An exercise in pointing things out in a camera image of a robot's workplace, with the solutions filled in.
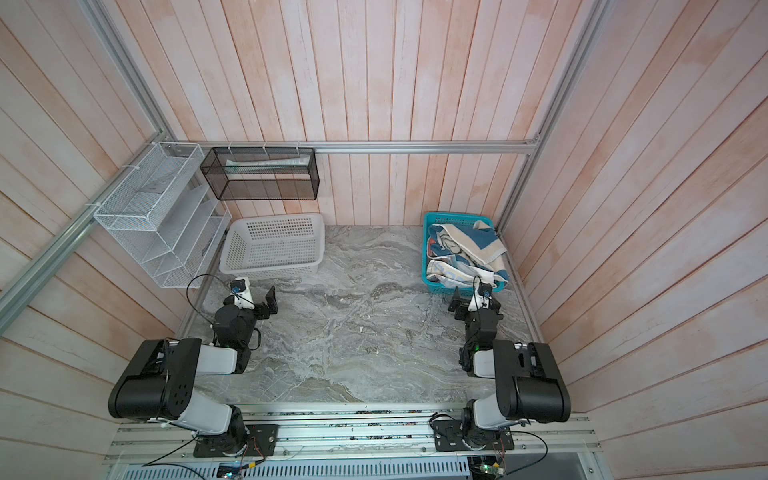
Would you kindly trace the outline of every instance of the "white plastic basket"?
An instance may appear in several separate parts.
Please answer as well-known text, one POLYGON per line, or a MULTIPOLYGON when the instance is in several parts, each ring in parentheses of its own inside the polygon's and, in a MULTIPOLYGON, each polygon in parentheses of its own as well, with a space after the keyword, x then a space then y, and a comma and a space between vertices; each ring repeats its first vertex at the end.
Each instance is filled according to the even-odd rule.
POLYGON ((320 214, 242 218, 230 227, 219 270, 250 279, 315 273, 325 242, 320 214))

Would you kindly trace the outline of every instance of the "blue plastic basket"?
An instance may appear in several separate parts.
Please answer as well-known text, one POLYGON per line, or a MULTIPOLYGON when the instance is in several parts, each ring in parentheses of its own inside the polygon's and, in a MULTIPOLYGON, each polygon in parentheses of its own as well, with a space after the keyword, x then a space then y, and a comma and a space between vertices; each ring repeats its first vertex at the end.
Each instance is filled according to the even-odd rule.
MULTIPOLYGON (((429 242, 429 235, 427 229, 433 223, 450 223, 451 225, 462 225, 471 227, 476 221, 482 220, 486 224, 493 227, 493 222, 488 217, 482 215, 471 214, 451 214, 449 212, 428 212, 424 214, 424 247, 422 248, 422 280, 429 288, 430 293, 437 293, 439 295, 453 295, 453 288, 445 288, 436 282, 430 282, 427 280, 427 244, 429 242)), ((494 292, 500 292, 507 284, 505 282, 499 282, 498 286, 493 289, 494 292)), ((461 288, 459 291, 462 295, 472 295, 472 288, 461 288)))

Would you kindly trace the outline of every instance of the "white wire shelf organizer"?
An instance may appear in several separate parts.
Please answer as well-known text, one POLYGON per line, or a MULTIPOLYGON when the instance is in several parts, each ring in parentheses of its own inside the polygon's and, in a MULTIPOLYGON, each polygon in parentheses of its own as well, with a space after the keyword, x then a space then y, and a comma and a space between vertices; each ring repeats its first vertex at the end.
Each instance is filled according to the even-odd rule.
POLYGON ((206 184, 189 185, 203 158, 198 144, 156 144, 95 214, 162 287, 186 288, 207 272, 232 219, 225 204, 206 199, 206 184))

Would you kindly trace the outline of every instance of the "blue and white towel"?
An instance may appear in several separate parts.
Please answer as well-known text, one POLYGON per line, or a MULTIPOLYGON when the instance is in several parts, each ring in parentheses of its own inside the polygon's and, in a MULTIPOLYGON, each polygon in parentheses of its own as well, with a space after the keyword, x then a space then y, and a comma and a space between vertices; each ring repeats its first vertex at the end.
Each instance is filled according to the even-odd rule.
POLYGON ((472 287, 476 276, 493 287, 509 281, 502 258, 507 249, 493 228, 481 220, 472 228, 435 223, 427 232, 434 240, 427 253, 428 280, 448 288, 472 287))

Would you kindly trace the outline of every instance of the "white wire basket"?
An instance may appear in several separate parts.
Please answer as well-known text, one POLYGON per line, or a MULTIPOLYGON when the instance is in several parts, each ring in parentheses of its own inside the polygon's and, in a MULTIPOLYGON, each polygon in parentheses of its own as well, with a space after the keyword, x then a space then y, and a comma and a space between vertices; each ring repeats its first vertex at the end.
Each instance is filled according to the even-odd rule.
POLYGON ((236 220, 224 241, 219 270, 250 279, 316 273, 325 239, 320 214, 236 220))
POLYGON ((203 162, 198 144, 160 142, 96 212, 106 229, 157 230, 203 162))
POLYGON ((156 144, 94 215, 162 287, 186 288, 207 272, 232 219, 207 200, 207 185, 189 187, 202 160, 198 144, 156 144))

